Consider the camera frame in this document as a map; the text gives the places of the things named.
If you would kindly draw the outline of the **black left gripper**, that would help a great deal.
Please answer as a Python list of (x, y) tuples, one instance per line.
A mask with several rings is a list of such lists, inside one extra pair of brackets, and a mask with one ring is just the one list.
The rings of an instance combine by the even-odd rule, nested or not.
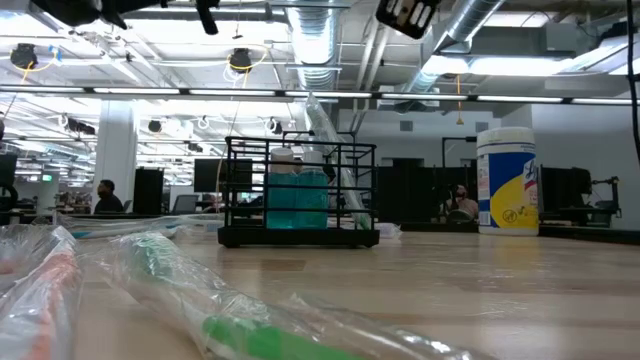
[[(66, 25), (77, 27), (101, 19), (126, 29), (121, 15), (147, 7), (168, 6), (168, 0), (32, 0), (41, 10)], [(196, 0), (196, 10), (207, 35), (217, 35), (218, 28), (211, 8), (218, 8), (220, 0)]]

